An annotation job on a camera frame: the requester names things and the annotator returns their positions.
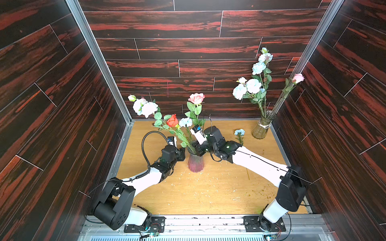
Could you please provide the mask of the blue purple glass vase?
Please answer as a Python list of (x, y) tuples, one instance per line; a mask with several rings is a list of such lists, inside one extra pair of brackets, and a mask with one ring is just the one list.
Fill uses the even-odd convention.
[(195, 155), (191, 148), (187, 147), (187, 150), (190, 154), (188, 159), (188, 168), (194, 173), (203, 171), (205, 167), (205, 162), (203, 156)]

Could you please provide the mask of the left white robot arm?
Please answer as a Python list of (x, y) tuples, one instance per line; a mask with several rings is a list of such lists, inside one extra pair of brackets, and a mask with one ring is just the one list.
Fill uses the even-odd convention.
[(167, 145), (162, 149), (162, 156), (150, 166), (149, 172), (126, 179), (112, 178), (91, 205), (92, 215), (112, 230), (130, 226), (146, 231), (152, 226), (151, 213), (142, 207), (132, 206), (135, 196), (165, 180), (172, 174), (176, 163), (185, 158), (185, 148)]

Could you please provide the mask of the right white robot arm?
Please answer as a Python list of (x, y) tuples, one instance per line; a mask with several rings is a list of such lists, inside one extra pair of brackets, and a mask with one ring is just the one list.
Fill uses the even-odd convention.
[(203, 130), (196, 125), (190, 132), (196, 138), (192, 146), (198, 155), (210, 153), (220, 160), (245, 167), (278, 188), (276, 198), (260, 214), (262, 229), (268, 230), (268, 226), (277, 223), (286, 213), (298, 210), (308, 189), (300, 167), (270, 161), (238, 142), (226, 141), (216, 126)]

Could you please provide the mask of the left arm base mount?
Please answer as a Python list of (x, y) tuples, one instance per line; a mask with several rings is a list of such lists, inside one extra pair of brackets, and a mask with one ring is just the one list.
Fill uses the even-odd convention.
[(165, 220), (166, 217), (152, 215), (140, 206), (132, 207), (124, 223), (124, 233), (163, 233)]

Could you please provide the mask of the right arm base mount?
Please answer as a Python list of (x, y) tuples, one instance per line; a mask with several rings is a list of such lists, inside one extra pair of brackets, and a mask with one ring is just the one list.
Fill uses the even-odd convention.
[(272, 223), (263, 216), (263, 213), (244, 216), (243, 224), (247, 233), (281, 233), (286, 231), (283, 218), (280, 218), (276, 223)]

